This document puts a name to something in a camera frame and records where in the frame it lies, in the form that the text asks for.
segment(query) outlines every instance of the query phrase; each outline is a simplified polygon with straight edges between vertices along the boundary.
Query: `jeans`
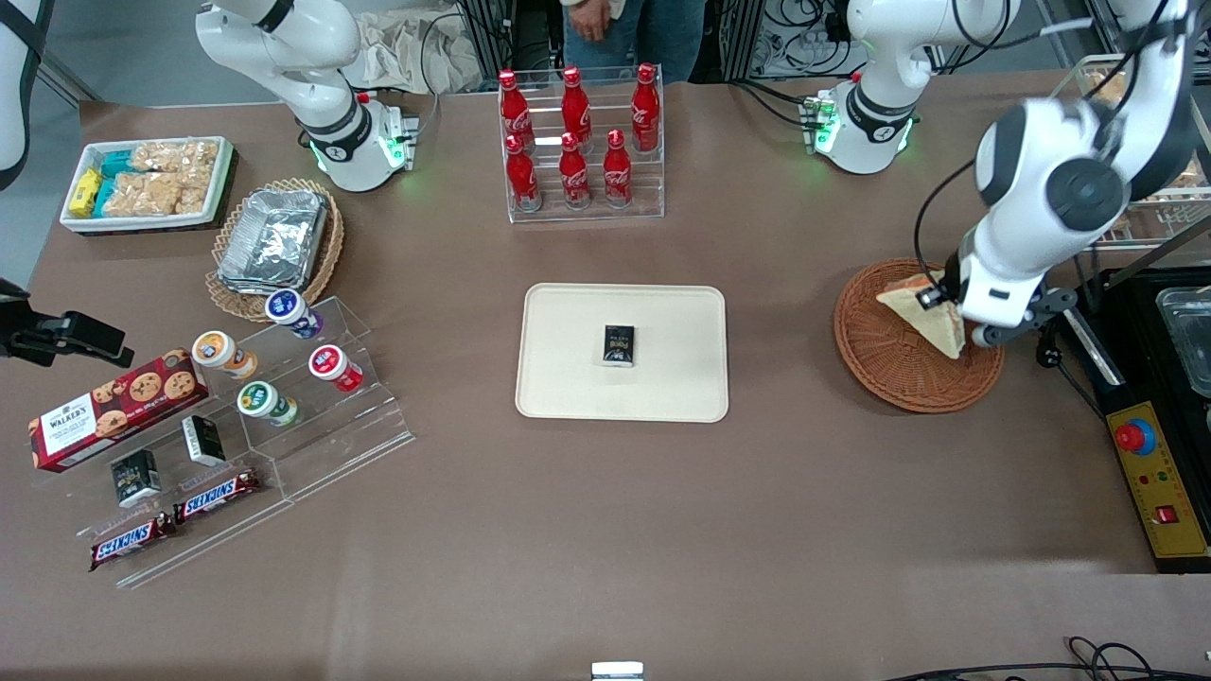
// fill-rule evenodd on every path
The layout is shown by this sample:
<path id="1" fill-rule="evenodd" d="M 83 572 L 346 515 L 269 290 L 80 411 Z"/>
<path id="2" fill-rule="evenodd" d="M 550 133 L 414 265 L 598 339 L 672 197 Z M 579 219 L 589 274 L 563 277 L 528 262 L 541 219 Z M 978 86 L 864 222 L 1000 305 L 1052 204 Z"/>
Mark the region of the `jeans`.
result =
<path id="1" fill-rule="evenodd" d="M 627 65 L 635 48 L 641 62 L 660 64 L 665 82 L 688 80 L 702 44 L 705 0 L 626 0 L 622 16 L 612 21 L 606 39 L 580 38 L 563 10 L 563 63 L 569 67 Z"/>

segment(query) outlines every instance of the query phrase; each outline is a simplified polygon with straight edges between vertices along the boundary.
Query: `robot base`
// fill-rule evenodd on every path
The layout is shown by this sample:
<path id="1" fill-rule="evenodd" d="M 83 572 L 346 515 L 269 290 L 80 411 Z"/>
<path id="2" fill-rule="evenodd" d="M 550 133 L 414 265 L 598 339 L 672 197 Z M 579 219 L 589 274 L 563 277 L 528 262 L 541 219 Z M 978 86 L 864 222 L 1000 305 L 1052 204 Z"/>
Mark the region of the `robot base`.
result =
<path id="1" fill-rule="evenodd" d="M 908 144 L 912 121 L 899 132 L 889 126 L 886 130 L 891 135 L 885 141 L 871 142 L 845 107 L 845 98 L 854 87 L 853 81 L 845 81 L 832 90 L 820 91 L 819 103 L 814 104 L 815 111 L 800 104 L 802 121 L 823 124 L 821 128 L 805 130 L 803 138 L 809 154 L 827 156 L 837 167 L 855 174 L 872 174 L 890 166 L 896 154 Z"/>
<path id="2" fill-rule="evenodd" d="M 417 158 L 417 132 L 420 119 L 402 116 L 396 107 L 378 101 L 365 104 L 371 114 L 371 135 L 348 161 L 325 159 L 311 145 L 320 170 L 345 191 L 369 191 L 380 187 L 392 174 L 412 170 Z"/>

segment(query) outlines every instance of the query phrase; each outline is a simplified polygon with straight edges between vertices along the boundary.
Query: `red box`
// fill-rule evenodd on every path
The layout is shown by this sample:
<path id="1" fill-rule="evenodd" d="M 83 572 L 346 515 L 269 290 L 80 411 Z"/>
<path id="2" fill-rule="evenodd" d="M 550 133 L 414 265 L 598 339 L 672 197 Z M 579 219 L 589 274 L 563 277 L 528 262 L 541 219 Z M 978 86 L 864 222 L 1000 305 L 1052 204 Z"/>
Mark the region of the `red box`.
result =
<path id="1" fill-rule="evenodd" d="M 34 465 L 63 473 L 210 394 L 184 348 L 165 353 L 29 422 Z"/>

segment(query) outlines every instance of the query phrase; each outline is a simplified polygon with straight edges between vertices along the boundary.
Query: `hand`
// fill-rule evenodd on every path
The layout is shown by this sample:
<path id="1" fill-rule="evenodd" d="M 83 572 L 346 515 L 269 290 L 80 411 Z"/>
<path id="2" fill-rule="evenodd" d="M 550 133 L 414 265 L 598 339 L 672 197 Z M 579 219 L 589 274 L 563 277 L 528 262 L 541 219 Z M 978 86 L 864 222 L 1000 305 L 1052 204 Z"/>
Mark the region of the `hand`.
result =
<path id="1" fill-rule="evenodd" d="M 584 0 L 568 7 L 568 23 L 590 42 L 606 39 L 609 27 L 609 0 Z"/>

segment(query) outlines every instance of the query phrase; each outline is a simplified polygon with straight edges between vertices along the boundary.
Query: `round wicker basket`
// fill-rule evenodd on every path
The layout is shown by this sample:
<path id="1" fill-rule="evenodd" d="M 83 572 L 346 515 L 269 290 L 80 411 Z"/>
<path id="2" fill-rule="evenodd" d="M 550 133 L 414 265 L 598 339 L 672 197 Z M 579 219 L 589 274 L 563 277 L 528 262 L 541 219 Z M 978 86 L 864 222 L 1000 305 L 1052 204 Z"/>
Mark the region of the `round wicker basket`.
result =
<path id="1" fill-rule="evenodd" d="M 306 290 L 303 291 L 303 297 L 306 302 L 314 304 L 320 299 L 320 294 L 323 293 L 328 280 L 332 279 L 332 273 L 337 269 L 337 259 L 340 258 L 340 247 L 345 240 L 345 223 L 340 217 L 340 208 L 337 207 L 337 201 L 332 198 L 331 191 L 310 179 L 277 179 L 260 189 L 281 189 L 283 191 L 304 189 L 321 194 L 328 200 L 328 217 L 325 222 L 323 241 L 320 244 L 320 252 L 315 257 L 311 281 L 308 284 Z M 245 196 L 243 201 L 240 201 L 240 205 L 228 216 L 218 236 L 214 238 L 214 247 L 211 248 L 211 254 L 214 256 L 216 265 L 223 259 L 223 253 L 226 252 L 228 244 L 231 241 L 231 230 L 240 222 L 240 216 L 243 213 L 243 206 L 247 201 L 248 198 Z M 218 270 L 206 275 L 206 288 L 211 293 L 211 301 L 214 301 L 214 304 L 220 310 L 249 321 L 269 322 L 269 317 L 265 316 L 265 297 L 236 293 L 228 290 L 219 281 Z"/>
<path id="2" fill-rule="evenodd" d="M 941 269 L 934 263 L 929 267 Z M 911 412 L 957 412 L 992 390 L 1005 349 L 968 342 L 959 359 L 952 360 L 874 299 L 888 284 L 919 273 L 912 258 L 883 261 L 857 273 L 833 311 L 837 349 L 854 377 L 878 397 Z"/>

